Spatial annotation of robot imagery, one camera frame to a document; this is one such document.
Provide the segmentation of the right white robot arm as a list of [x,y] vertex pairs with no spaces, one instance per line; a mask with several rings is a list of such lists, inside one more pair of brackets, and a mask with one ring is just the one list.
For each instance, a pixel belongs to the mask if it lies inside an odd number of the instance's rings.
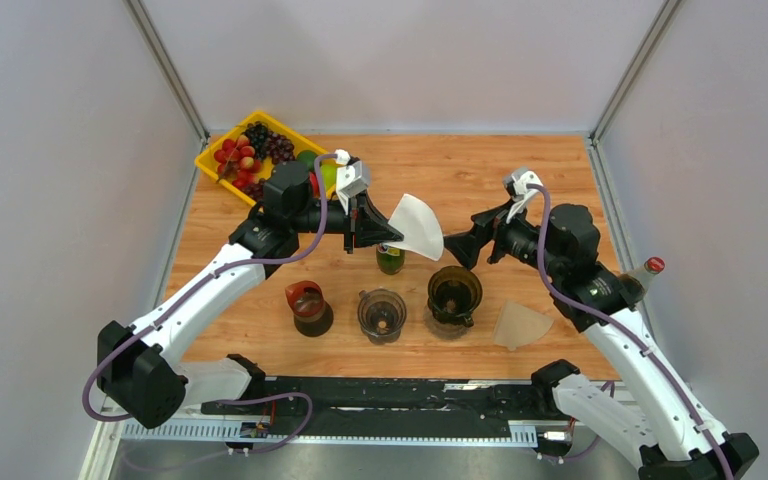
[[633,409],[601,391],[566,360],[535,371],[531,403],[544,417],[563,413],[588,425],[641,479],[740,479],[759,456],[746,433],[731,433],[690,392],[664,358],[641,312],[638,288],[598,260],[601,235],[582,205],[551,208],[540,225],[512,218],[506,203],[472,216],[470,230],[444,245],[465,268],[482,248],[538,270],[553,303],[620,375]]

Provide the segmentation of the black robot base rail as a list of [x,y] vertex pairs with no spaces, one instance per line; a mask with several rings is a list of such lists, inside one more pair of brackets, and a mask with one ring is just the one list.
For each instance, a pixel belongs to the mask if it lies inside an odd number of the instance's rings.
[[277,376],[255,380],[245,405],[216,401],[206,415],[248,415],[271,434],[335,440],[516,441],[568,453],[574,426],[528,381]]

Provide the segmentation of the white paper coffee filter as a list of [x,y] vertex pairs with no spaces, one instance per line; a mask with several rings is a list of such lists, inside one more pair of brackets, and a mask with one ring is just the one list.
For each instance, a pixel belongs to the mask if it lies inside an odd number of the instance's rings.
[[432,261],[439,261],[444,252],[444,235],[431,207],[419,198],[405,193],[388,221],[402,239],[387,241],[385,245],[416,253]]

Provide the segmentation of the dark olive coffee dripper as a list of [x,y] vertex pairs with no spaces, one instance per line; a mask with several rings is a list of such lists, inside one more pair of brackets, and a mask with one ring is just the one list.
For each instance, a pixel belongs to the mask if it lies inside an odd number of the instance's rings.
[[427,293],[434,322],[465,329],[474,326],[473,315],[483,299],[483,287],[472,271],[461,266],[443,267],[429,279]]

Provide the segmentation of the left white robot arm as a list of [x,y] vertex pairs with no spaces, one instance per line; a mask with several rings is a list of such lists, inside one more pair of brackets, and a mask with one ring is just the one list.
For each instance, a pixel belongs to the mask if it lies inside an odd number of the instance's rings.
[[[229,402],[243,414],[264,405],[266,388],[240,357],[185,364],[183,354],[239,297],[282,265],[309,255],[323,235],[342,235],[347,252],[403,237],[371,203],[366,192],[370,174],[358,158],[334,154],[338,197],[327,198],[322,164],[328,158],[319,156],[313,172],[299,162],[276,166],[263,185],[262,199],[198,275],[132,324],[112,321],[99,332],[97,367],[82,394],[92,418],[132,418],[152,429],[191,405]],[[122,414],[95,411],[88,394],[93,386]]]

